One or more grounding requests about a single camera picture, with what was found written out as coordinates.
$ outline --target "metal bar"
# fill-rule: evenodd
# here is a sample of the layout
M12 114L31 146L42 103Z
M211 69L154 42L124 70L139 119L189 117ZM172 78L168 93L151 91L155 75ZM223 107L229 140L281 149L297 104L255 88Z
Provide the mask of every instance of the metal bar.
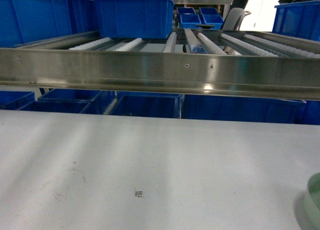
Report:
M91 49L88 49L88 50L96 50L96 51L104 51L104 50L108 50L110 49L111 47L121 43L121 42L124 42L126 41L127 39L124 39L124 38L120 38L120 39L112 39L111 41L107 42L107 43L104 43L104 44L101 44L101 45L98 45L96 47L93 47Z
M294 48L303 49L306 51L313 52L315 54L320 54L319 41L301 39L291 36L285 36L281 34L274 34L270 32L254 32L248 31L247 34L251 34L263 39L275 41L281 44L285 44Z
M257 42L257 43L261 43L261 44L266 45L266 46L271 47L271 48L275 48L276 50L279 50L279 51L285 51L285 52L289 52L291 54L295 54L295 55L297 55L299 57L320 58L320 54L314 54L314 53L309 52L309 51L301 50L301 49L298 49L298 48L294 48L294 47L291 47L291 46L288 46L288 45L284 45L284 44L280 44L280 43L277 43L277 42L274 42L274 41L266 40L266 39L263 39L263 38L260 38L260 37L256 37L256 36L253 36L253 35L245 34L244 38L253 40L253 41Z
M92 49L92 48L97 48L98 46L101 46L102 44L105 44L105 43L110 42L110 41L112 41L112 39L109 38L109 37L106 37L106 38L98 39L98 40L95 40L95 41L91 41L89 43L85 43L85 44L82 44L82 45L78 45L78 46L72 47L72 48L70 48L70 50L89 50L89 49Z
M254 40L251 40L251 39L244 39L244 41L245 42L247 42L247 43L249 43L249 44L253 44L253 45L255 45L256 47L259 47L259 48L261 48L261 49L264 49L264 50L267 50L267 51L269 51L269 52L271 52L271 53L273 53L273 54L276 54L276 55L278 55L278 56L280 56L280 57L291 57L291 58L297 58L297 57L300 57L300 56L298 56L298 55L296 55L296 54L292 54L292 53L290 53L290 52L286 52L286 51L279 51L279 50L276 50L275 48L272 48L272 47L270 47L270 46L266 46L266 45L263 45L263 44L261 44L261 43L259 43L259 42L256 42L256 41L254 41Z
M19 49L69 49L100 38L99 31L67 35L32 43L26 43Z
M320 99L320 60L0 49L0 84Z
M175 4L231 4L234 0L173 0Z
M142 42L143 42L143 40L141 38L137 38L137 39L134 39L133 41L125 44L124 46L119 47L115 51L131 51L132 49L134 49L136 46L138 46Z
M140 50L142 50L147 44L150 43L150 39L147 40L143 40L143 42L141 42L140 44L138 44L136 47L134 47L133 49L131 49L130 51L132 52L139 52Z
M272 54L266 50L263 50L263 49L260 49L252 44L249 44L249 43L246 43L246 42L243 42L242 40L239 40L237 38L234 38L230 35L227 35L227 34L221 34L221 37L224 38L224 39L227 39L228 41L231 41L232 43L236 44L236 45L239 45L243 48L246 48L248 49L249 51L259 55L259 56L263 56L263 57L278 57L277 55L275 54Z
M211 51L212 54L226 54L222 49L220 49L215 43L209 40L204 34L198 34L199 39L206 45L206 47Z
M206 51L202 47L201 43L199 42L199 40L197 39L195 34L192 32L192 30L184 29L184 32L185 32L185 35L186 35L186 39L187 39L187 42L188 42L188 48L189 48L190 53L192 53L192 54L204 53L205 54Z
M172 32L169 36L165 47L163 49L163 53L174 53L175 52L175 46L176 46L176 40L177 40L177 34L175 32Z

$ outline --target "chair backrest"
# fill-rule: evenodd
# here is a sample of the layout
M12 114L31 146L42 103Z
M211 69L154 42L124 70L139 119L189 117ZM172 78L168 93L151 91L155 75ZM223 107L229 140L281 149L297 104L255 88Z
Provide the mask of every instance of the chair backrest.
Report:
M247 15L251 14L250 11L245 11L241 8L233 8L230 10L229 14L227 15L222 30L239 30L241 23Z

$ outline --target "blue bin stack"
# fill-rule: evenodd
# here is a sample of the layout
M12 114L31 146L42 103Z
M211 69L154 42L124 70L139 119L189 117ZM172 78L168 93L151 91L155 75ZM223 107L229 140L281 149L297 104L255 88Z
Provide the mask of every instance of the blue bin stack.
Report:
M115 98L114 91L53 89L41 96L39 102L90 103L89 114L103 114Z
M185 95L183 119L293 123L304 101Z
M34 101L34 92L0 91L0 109L17 110Z
M100 35L111 38L167 38L172 0L95 0Z
M221 29L224 20L216 8L200 7L199 11L202 24L214 25L211 29Z
M118 92L118 101L110 115L155 118L179 118L180 94Z
M320 0L275 6L272 32L320 41Z
M0 0L0 47L98 29L94 13L91 0Z

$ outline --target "white wall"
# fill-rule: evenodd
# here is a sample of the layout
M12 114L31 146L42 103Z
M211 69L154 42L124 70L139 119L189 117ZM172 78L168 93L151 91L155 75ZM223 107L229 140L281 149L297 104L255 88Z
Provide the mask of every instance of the white wall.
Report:
M272 31L278 0L249 0L246 10L251 15L244 18L241 30Z

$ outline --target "storage shelf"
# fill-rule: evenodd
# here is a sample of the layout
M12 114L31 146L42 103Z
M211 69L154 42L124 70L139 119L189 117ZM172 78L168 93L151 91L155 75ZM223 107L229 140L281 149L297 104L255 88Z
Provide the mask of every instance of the storage shelf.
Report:
M173 0L175 4L232 4L233 0Z

